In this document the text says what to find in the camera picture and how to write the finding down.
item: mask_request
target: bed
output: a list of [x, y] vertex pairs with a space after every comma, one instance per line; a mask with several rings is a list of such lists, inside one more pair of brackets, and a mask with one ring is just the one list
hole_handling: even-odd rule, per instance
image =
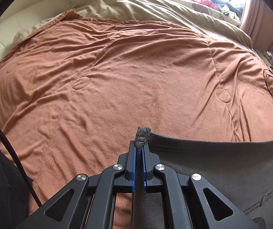
[[[115, 163], [138, 126], [273, 140], [267, 66], [235, 25], [171, 0], [17, 4], [0, 19], [0, 127], [43, 202], [76, 174]], [[114, 228], [129, 227], [130, 199], [118, 196]]]

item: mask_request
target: gray garment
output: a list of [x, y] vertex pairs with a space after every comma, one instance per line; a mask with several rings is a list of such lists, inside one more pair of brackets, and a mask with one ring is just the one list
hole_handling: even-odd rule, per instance
[[[138, 149], [147, 140], [161, 163], [187, 176], [201, 174], [262, 229], [273, 228], [273, 141], [180, 140], [154, 134], [146, 127], [139, 128], [137, 135]], [[131, 229], [164, 228], [161, 194], [145, 193], [142, 183], [142, 173], [136, 172]]]

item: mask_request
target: curtain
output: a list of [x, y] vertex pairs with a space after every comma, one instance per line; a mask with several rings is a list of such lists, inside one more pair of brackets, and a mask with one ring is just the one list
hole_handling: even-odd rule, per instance
[[240, 28], [253, 42], [253, 48], [265, 52], [273, 41], [273, 12], [262, 0], [246, 0]]

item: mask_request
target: silver bolt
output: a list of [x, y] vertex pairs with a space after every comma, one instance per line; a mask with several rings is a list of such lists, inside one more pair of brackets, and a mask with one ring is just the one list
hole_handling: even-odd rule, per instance
[[84, 180], [86, 180], [86, 178], [87, 178], [87, 175], [86, 175], [86, 174], [79, 174], [79, 175], [77, 176], [77, 180], [78, 180], [78, 181], [84, 181]]
[[165, 165], [163, 165], [163, 164], [157, 164], [155, 167], [157, 170], [164, 170], [165, 169]]
[[199, 180], [201, 180], [201, 175], [195, 173], [195, 174], [192, 174], [192, 178], [193, 178], [193, 180], [195, 180], [195, 181], [199, 181]]
[[115, 169], [115, 170], [121, 170], [122, 168], [123, 168], [123, 166], [121, 164], [113, 165], [113, 169]]

